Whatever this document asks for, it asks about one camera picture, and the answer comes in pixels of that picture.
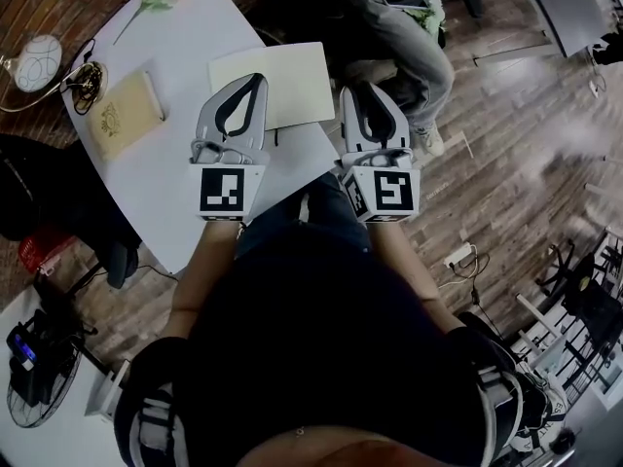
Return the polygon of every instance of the white sneaker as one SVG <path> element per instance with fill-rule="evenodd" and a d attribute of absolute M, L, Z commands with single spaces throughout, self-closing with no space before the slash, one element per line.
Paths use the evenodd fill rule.
<path fill-rule="evenodd" d="M 420 141 L 422 150 L 429 153 L 431 156 L 437 158 L 446 152 L 444 140 L 439 134 L 436 123 L 424 128 L 415 128 L 413 133 L 415 134 L 416 140 Z"/>

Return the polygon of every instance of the person's arm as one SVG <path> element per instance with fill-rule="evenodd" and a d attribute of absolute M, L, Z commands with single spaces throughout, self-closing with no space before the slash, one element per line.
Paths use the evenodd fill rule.
<path fill-rule="evenodd" d="M 462 322 L 441 301 L 435 281 L 411 247 L 400 225 L 369 223 L 368 232 L 377 256 L 411 285 L 437 327 L 445 334 L 463 327 Z"/>
<path fill-rule="evenodd" d="M 173 293 L 161 337 L 188 338 L 205 298 L 234 262 L 238 222 L 209 222 Z"/>

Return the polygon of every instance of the brick wall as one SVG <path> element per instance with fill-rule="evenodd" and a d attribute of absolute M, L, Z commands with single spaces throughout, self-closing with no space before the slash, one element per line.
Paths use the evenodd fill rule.
<path fill-rule="evenodd" d="M 128 0 L 0 0 L 0 51 L 17 55 L 24 44 L 39 34 L 53 34 L 63 46 L 62 68 L 80 46 Z M 248 11 L 258 0 L 234 0 Z M 0 98 L 4 104 L 21 104 L 26 98 L 8 74 L 0 70 Z M 27 136 L 55 147 L 65 147 L 76 135 L 60 95 L 20 114 L 0 113 L 0 132 Z M 2 196 L 0 194 L 0 212 Z M 21 266 L 18 245 L 0 237 L 0 309 L 29 280 Z"/>

